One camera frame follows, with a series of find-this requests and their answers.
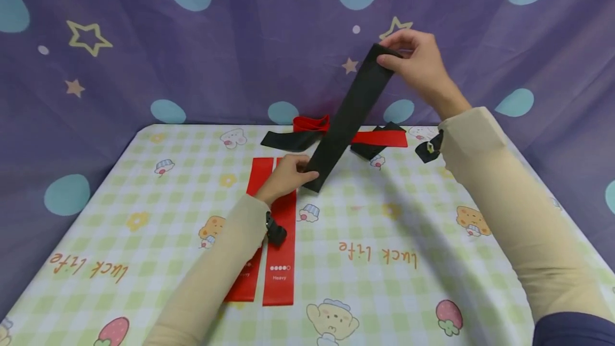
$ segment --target resistance band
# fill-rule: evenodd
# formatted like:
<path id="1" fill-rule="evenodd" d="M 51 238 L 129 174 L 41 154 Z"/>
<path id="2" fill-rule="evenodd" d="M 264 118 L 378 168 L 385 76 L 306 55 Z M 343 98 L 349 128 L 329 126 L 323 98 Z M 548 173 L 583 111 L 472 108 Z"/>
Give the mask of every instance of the resistance band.
<path id="1" fill-rule="evenodd" d="M 306 183 L 303 187 L 314 192 L 320 191 L 329 173 L 331 173 L 337 161 L 340 160 L 345 149 L 352 142 L 353 137 L 359 131 L 365 118 L 367 118 L 369 111 L 372 110 L 380 94 L 384 91 L 384 87 L 389 82 L 389 79 L 391 79 L 393 71 L 387 70 L 376 62 L 376 58 L 383 54 L 401 58 L 401 55 L 396 51 L 389 50 L 378 44 L 372 46 L 372 49 L 369 50 L 364 62 L 361 64 L 357 76 L 352 81 L 348 94 L 346 94 L 335 118 L 332 120 L 327 134 L 323 136 L 314 155 L 312 155 L 312 159 L 306 166 L 306 172 L 318 171 L 320 175 L 315 180 Z M 366 133 L 391 134 L 396 132 L 372 131 Z M 403 134 L 404 140 L 406 139 L 405 132 L 398 131 L 397 134 Z"/>
<path id="2" fill-rule="evenodd" d="M 286 229 L 286 240 L 279 247 L 267 246 L 263 306 L 291 306 L 295 300 L 295 224 L 297 195 L 293 191 L 276 200 L 271 215 Z"/>
<path id="3" fill-rule="evenodd" d="M 376 126 L 374 131 L 401 131 L 406 134 L 406 130 L 398 126 L 393 122 L 387 123 L 384 127 Z M 386 145 L 375 145 L 375 144 L 365 144 L 365 143 L 353 143 L 350 145 L 350 150 L 354 152 L 356 155 L 362 156 L 367 160 L 372 160 L 376 155 L 381 153 L 386 147 Z"/>
<path id="4" fill-rule="evenodd" d="M 252 159 L 252 171 L 246 193 L 254 196 L 258 189 L 265 183 L 273 171 L 273 158 Z M 254 257 L 243 266 L 239 277 L 226 294 L 224 302 L 254 302 L 256 294 L 256 282 L 258 281 L 258 269 L 261 264 L 263 248 L 260 247 L 254 253 Z"/>
<path id="5" fill-rule="evenodd" d="M 329 127 L 329 115 L 325 115 L 321 119 L 297 116 L 293 119 L 294 132 L 279 133 L 269 131 L 261 144 L 284 151 L 306 151 L 328 131 Z M 357 132 L 352 139 L 352 143 L 381 147 L 408 147 L 405 131 L 400 133 L 399 131 L 383 131 L 383 129 Z"/>

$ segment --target yellow star outline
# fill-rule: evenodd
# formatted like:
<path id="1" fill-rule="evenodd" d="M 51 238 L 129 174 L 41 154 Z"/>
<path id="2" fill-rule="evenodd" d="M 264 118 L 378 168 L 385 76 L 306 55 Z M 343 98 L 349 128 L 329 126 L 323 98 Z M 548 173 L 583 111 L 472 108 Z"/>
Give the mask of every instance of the yellow star outline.
<path id="1" fill-rule="evenodd" d="M 69 46 L 84 47 L 90 54 L 92 54 L 94 58 L 98 56 L 98 50 L 100 50 L 101 47 L 113 47 L 112 43 L 109 43 L 109 41 L 103 38 L 103 36 L 100 34 L 100 26 L 98 25 L 98 23 L 93 23 L 93 25 L 87 25 L 87 26 L 78 25 L 77 23 L 71 22 L 70 20 L 67 20 L 66 23 L 70 27 L 70 31 L 73 32 L 73 37 L 70 38 L 70 42 L 68 42 Z M 88 46 L 88 44 L 84 42 L 78 42 L 77 40 L 80 38 L 80 34 L 78 34 L 78 30 L 81 30 L 81 31 L 94 30 L 94 36 L 96 36 L 96 39 L 100 40 L 100 42 L 94 43 L 94 48 Z"/>
<path id="2" fill-rule="evenodd" d="M 384 34 L 380 35 L 380 40 L 384 40 L 384 38 L 391 35 L 393 31 L 395 30 L 395 27 L 397 27 L 397 29 L 400 29 L 400 30 L 409 29 L 412 27 L 413 24 L 414 24 L 413 22 L 401 23 L 399 19 L 397 19 L 397 17 L 393 17 L 393 22 L 391 22 L 391 28 L 389 28 L 389 30 L 385 32 Z"/>

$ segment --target black buckle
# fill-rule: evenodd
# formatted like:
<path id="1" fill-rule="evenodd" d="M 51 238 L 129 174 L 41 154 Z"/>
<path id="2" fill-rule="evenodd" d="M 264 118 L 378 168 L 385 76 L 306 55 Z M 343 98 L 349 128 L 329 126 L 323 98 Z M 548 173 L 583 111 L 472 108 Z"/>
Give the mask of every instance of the black buckle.
<path id="1" fill-rule="evenodd" d="M 287 232 L 286 229 L 275 222 L 270 211 L 267 211 L 266 226 L 267 237 L 269 238 L 270 243 L 275 247 L 280 247 L 284 240 L 286 240 Z"/>
<path id="2" fill-rule="evenodd" d="M 420 157 L 423 163 L 429 163 L 430 161 L 438 159 L 440 156 L 440 148 L 442 146 L 442 139 L 444 138 L 444 131 L 440 130 L 440 133 L 434 139 L 429 142 L 419 144 L 414 152 Z"/>

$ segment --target beige sleeve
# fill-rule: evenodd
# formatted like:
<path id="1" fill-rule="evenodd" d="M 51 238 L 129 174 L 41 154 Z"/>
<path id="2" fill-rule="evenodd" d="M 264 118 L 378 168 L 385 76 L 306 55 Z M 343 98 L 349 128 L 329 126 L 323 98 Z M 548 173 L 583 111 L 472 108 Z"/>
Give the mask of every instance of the beige sleeve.
<path id="1" fill-rule="evenodd" d="M 198 346 L 243 266 L 262 245 L 268 207 L 244 195 L 232 208 L 214 246 L 183 278 L 143 343 Z"/>
<path id="2" fill-rule="evenodd" d="M 561 311 L 612 321 L 577 240 L 545 189 L 506 147 L 486 108 L 445 120 L 446 168 L 470 193 L 527 294 L 534 322 Z"/>

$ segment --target right hand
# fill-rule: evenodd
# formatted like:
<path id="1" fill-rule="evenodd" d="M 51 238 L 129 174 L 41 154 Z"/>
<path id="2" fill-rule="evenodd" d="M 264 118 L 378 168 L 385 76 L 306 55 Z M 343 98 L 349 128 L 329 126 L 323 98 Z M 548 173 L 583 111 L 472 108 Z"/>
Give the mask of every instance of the right hand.
<path id="1" fill-rule="evenodd" d="M 380 45 L 399 50 L 404 58 L 380 55 L 378 64 L 401 75 L 436 110 L 442 120 L 471 108 L 446 72 L 433 34 L 411 29 L 399 30 L 386 37 Z"/>

